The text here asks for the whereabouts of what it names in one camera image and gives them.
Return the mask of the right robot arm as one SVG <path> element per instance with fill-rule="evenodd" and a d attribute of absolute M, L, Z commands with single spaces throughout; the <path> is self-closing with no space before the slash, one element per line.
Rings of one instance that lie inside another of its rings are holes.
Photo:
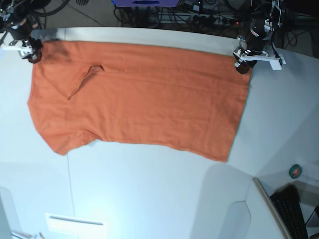
<path fill-rule="evenodd" d="M 17 51 L 22 59 L 36 64 L 42 58 L 41 40 L 34 39 L 33 30 L 40 28 L 35 11 L 45 8 L 49 0 L 2 0 L 0 2 L 0 48 Z"/>

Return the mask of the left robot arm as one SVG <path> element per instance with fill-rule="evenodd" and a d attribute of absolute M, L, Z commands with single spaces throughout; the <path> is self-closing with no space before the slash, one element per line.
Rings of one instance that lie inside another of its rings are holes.
<path fill-rule="evenodd" d="M 235 68 L 246 74 L 258 61 L 268 62 L 273 70 L 281 70 L 286 64 L 275 47 L 275 34 L 296 24 L 289 13 L 300 13 L 310 17 L 319 16 L 317 0 L 259 0 L 251 5 L 249 31 L 238 36 L 238 47 L 233 51 Z"/>

